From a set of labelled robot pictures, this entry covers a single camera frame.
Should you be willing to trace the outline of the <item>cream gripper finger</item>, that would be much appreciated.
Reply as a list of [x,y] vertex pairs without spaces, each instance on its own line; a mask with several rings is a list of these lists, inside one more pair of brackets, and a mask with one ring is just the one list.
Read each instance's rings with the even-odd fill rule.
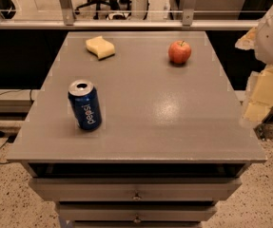
[[261,124],[273,108],[273,65],[260,73],[252,72],[247,81],[240,125],[246,128]]
[[237,40],[235,48],[242,50],[251,50],[255,47],[257,28],[251,28],[244,36]]

